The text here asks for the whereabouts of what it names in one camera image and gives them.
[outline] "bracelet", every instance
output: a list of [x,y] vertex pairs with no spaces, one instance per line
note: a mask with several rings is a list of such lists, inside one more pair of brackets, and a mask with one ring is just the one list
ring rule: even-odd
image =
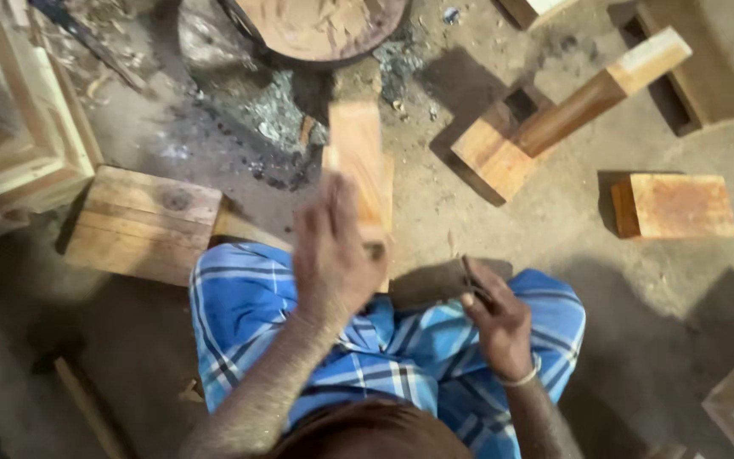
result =
[[500,381],[500,384],[502,384],[503,387],[521,387],[522,385],[528,384],[528,382],[534,379],[536,374],[540,371],[540,367],[542,366],[542,360],[534,353],[531,354],[531,361],[533,368],[531,369],[531,371],[528,372],[525,377],[523,377],[519,381],[508,381],[500,377],[497,380]]

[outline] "concrete floor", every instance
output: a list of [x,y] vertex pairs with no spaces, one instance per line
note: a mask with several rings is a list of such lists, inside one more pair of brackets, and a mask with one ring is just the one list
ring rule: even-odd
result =
[[[734,4],[703,3],[734,56]],[[162,65],[152,78],[157,99],[113,81],[104,88],[110,102],[89,112],[107,161],[219,188],[290,240],[291,210],[313,192],[317,165],[303,157],[311,180],[295,192],[257,178],[250,162],[272,147],[195,98],[178,65],[175,6],[150,4],[138,17],[136,32],[154,37]],[[446,6],[461,7],[459,25],[440,21]],[[448,152],[519,79],[560,100],[615,60],[635,43],[617,27],[630,8],[581,0],[526,34],[491,1],[414,3],[411,51],[424,65],[405,85],[403,113],[382,104],[384,147],[395,157],[395,289],[426,295],[422,286],[448,276],[437,266],[456,252],[562,278],[588,310],[579,366],[560,402],[586,455],[641,457],[655,444],[684,443],[709,459],[734,457],[700,408],[734,366],[734,239],[621,241],[606,186],[618,171],[720,174],[734,208],[734,124],[676,137],[657,85],[563,141],[501,207],[464,182]],[[293,173],[289,156],[268,161],[272,176]],[[14,458],[102,456],[53,376],[29,373],[48,337],[77,332],[87,342],[81,365],[138,456],[174,456],[206,415],[177,397],[197,376],[186,291],[67,266],[55,252],[64,218],[65,209],[40,215],[0,238],[3,448]]]

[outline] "person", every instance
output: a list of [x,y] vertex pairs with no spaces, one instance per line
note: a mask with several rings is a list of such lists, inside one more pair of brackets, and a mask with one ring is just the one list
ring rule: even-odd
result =
[[373,296],[388,253],[364,249],[338,174],[294,228],[292,260],[221,244],[192,272],[212,415],[181,457],[582,457],[555,406],[585,327],[571,287],[465,258],[473,293],[395,311]]

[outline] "checkered cloth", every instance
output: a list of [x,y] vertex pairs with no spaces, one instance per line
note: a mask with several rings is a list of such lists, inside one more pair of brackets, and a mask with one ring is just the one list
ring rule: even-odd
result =
[[[533,356],[556,402],[576,364],[585,310],[571,287],[533,269],[509,285],[531,306]],[[192,272],[190,295],[214,412],[296,307],[291,255],[262,244],[216,246]],[[382,397],[431,412],[477,457],[519,457],[505,391],[477,345],[456,300],[395,312],[387,296],[376,296],[313,371],[285,428],[325,405]]]

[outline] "hairy arm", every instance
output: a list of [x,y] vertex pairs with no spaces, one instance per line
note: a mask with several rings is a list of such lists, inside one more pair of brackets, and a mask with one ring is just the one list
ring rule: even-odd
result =
[[474,295],[463,295],[461,302],[480,331],[480,349],[498,377],[518,381],[507,385],[505,394],[520,454],[524,459],[582,459],[565,419],[535,376],[531,309],[482,263],[464,258],[464,266],[478,287]]
[[182,457],[245,457],[279,440],[294,401],[338,331],[293,314],[262,358],[183,445]]
[[582,452],[542,382],[505,389],[520,454],[525,459],[582,459]]
[[240,385],[194,429],[181,448],[183,459],[273,448],[314,368],[387,272],[386,251],[372,258],[364,250],[355,189],[338,174],[323,178],[320,195],[294,214],[294,228],[297,306]]

